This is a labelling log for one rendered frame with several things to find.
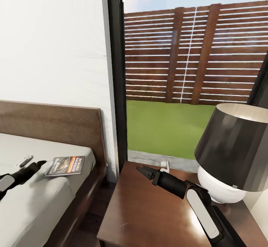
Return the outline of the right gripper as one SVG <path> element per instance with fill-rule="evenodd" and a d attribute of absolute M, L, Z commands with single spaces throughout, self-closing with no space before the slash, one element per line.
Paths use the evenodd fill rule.
<path fill-rule="evenodd" d="M 143 166 L 142 168 L 137 166 L 136 169 L 144 176 L 146 176 L 149 180 L 153 180 L 153 185 L 158 185 L 163 189 L 173 193 L 177 177 L 167 172 L 163 172 L 160 169 L 156 170 L 148 166 Z"/>

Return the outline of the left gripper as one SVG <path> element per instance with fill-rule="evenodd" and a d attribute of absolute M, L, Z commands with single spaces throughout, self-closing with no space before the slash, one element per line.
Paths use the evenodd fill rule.
<path fill-rule="evenodd" d="M 27 168 L 18 171 L 23 174 L 23 182 L 20 185 L 26 183 L 33 175 L 36 174 L 41 169 L 41 166 L 45 164 L 47 161 L 38 161 L 37 163 L 33 162 Z"/>

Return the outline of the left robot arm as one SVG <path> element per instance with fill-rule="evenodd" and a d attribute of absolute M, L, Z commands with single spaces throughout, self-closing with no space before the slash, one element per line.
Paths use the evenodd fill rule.
<path fill-rule="evenodd" d="M 14 174 L 3 175 L 0 179 L 0 201 L 6 195 L 8 189 L 13 189 L 17 185 L 23 185 L 33 175 L 41 169 L 41 166 L 47 161 L 33 162 L 28 167 L 24 167 L 33 159 L 33 155 L 23 157 L 17 164 L 14 165 Z"/>

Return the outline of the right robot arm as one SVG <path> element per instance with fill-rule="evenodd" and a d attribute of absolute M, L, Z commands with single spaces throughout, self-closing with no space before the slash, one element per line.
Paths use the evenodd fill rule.
<path fill-rule="evenodd" d="M 169 161 L 162 161 L 161 167 L 163 168 L 156 170 L 148 166 L 137 166 L 136 169 L 149 180 L 153 180 L 153 185 L 158 185 L 181 199 L 184 199 L 186 193 L 186 198 L 212 247 L 247 247 L 222 211 L 216 205 L 211 206 L 212 199 L 208 189 L 169 174 Z M 191 186 L 186 192 L 188 184 Z"/>

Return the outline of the hardback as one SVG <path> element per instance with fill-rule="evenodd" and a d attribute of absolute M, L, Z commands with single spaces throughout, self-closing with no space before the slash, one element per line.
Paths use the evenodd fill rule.
<path fill-rule="evenodd" d="M 48 167 L 45 177 L 81 174 L 85 156 L 55 157 Z"/>

